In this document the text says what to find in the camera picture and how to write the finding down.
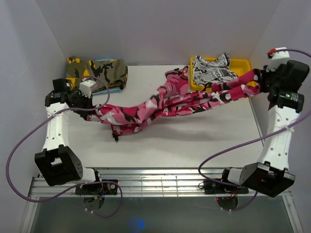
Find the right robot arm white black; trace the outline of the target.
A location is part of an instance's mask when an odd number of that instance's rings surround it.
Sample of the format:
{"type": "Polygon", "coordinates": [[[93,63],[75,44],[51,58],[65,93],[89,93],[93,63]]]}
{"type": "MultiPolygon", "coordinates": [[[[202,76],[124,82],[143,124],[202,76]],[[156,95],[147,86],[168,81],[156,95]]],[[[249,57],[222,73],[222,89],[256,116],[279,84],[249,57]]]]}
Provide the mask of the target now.
{"type": "Polygon", "coordinates": [[[289,147],[295,122],[303,109],[304,96],[299,88],[309,73],[305,63],[289,60],[276,71],[262,73],[262,91],[268,93],[268,129],[258,160],[243,168],[227,168],[220,179],[220,189],[232,192],[244,186],[275,197],[292,186],[295,175],[289,173],[289,147]]]}

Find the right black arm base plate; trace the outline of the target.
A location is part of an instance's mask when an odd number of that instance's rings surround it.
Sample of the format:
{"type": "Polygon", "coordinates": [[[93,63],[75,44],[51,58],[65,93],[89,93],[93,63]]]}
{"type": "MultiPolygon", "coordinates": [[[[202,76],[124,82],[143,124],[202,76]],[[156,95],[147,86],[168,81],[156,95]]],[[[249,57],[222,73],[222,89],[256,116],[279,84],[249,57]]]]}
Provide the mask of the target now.
{"type": "Polygon", "coordinates": [[[249,189],[246,187],[237,188],[229,185],[224,185],[216,182],[212,182],[211,180],[204,179],[203,187],[205,194],[248,194],[249,189]]]}

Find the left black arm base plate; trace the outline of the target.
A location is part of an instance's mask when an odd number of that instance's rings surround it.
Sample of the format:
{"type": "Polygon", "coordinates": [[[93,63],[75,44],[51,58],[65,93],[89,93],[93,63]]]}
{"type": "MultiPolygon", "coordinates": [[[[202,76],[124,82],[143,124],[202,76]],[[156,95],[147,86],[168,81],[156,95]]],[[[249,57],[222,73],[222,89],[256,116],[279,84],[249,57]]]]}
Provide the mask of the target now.
{"type": "Polygon", "coordinates": [[[76,195],[116,195],[118,180],[102,180],[99,184],[86,184],[75,188],[76,195]]]}

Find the pink camouflage trousers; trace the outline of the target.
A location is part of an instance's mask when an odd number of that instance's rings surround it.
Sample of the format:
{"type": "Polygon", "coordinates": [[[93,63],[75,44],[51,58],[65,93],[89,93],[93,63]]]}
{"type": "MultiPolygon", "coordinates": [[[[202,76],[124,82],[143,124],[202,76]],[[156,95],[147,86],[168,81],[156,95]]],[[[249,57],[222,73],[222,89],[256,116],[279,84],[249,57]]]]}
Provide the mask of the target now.
{"type": "Polygon", "coordinates": [[[86,117],[110,125],[112,136],[144,130],[160,117],[188,116],[260,93],[261,71],[253,69],[224,83],[213,83],[211,91],[189,91],[188,67],[165,73],[166,82],[147,101],[132,107],[107,104],[86,117]]]}

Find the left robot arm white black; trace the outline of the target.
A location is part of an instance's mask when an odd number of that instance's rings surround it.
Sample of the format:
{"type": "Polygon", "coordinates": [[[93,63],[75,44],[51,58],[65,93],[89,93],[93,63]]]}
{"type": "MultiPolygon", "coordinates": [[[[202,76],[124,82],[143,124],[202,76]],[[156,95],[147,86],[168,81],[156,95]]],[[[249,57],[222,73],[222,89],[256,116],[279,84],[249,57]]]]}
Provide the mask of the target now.
{"type": "Polygon", "coordinates": [[[92,194],[103,189],[97,170],[86,168],[69,147],[69,113],[87,117],[92,108],[91,89],[95,81],[86,80],[72,89],[67,79],[53,81],[53,91],[45,97],[49,122],[42,152],[35,154],[35,163],[49,186],[66,183],[86,183],[92,194]]]}

